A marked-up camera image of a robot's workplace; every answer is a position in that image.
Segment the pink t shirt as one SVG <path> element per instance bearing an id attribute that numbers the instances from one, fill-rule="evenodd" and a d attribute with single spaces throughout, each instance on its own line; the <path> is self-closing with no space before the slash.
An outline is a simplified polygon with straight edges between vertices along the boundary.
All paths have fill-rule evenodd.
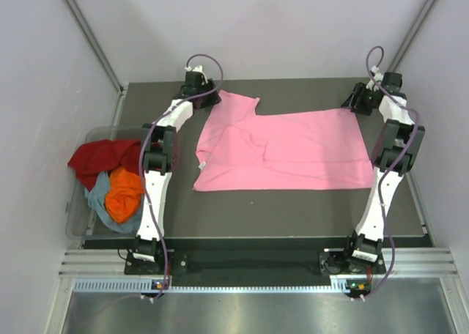
<path id="1" fill-rule="evenodd" d="M 351 111 L 259 115 L 258 98 L 219 95 L 196 145 L 195 191 L 371 187 L 372 164 Z"/>

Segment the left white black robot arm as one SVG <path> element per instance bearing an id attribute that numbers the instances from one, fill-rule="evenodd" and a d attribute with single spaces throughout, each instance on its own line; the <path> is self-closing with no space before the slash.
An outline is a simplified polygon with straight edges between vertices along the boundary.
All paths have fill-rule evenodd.
<path id="1" fill-rule="evenodd" d="M 166 111 L 147 128 L 139 154 L 144 199 L 133 258 L 149 272 L 168 273 L 163 217 L 167 190 L 177 162 L 177 134 L 195 111 L 220 101 L 217 86 L 211 79 L 200 85 L 183 85 Z"/>

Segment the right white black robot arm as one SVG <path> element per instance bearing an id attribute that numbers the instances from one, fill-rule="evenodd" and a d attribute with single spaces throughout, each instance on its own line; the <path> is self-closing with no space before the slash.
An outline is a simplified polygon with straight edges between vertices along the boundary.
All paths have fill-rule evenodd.
<path id="1" fill-rule="evenodd" d="M 407 99 L 399 93 L 400 83 L 384 90 L 357 83 L 342 104 L 356 114 L 370 115 L 377 109 L 384 126 L 372 150 L 373 183 L 363 215 L 341 255 L 350 272 L 375 267 L 382 260 L 382 247 L 388 231 L 388 211 L 403 177 L 415 164 L 425 128 L 418 114 L 407 108 Z"/>

